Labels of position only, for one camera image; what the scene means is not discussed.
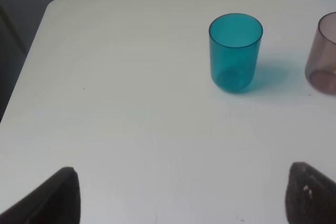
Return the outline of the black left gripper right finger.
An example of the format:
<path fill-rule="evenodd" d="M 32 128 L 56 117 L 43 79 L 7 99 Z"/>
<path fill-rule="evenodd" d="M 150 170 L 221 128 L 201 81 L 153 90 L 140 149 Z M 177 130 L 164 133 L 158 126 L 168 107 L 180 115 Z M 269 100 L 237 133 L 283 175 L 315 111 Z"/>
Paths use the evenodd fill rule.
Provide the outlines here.
<path fill-rule="evenodd" d="M 335 182 L 308 163 L 294 162 L 289 170 L 285 210 L 292 224 L 335 223 Z"/>

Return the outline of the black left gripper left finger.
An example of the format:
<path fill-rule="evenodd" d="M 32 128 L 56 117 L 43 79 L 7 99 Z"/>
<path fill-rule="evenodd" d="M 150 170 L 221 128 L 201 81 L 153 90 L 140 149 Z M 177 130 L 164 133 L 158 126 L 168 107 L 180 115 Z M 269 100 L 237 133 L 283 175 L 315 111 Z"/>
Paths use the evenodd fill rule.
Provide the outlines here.
<path fill-rule="evenodd" d="M 79 178 L 72 167 L 61 168 L 1 213 L 1 223 L 79 223 L 80 218 Z"/>

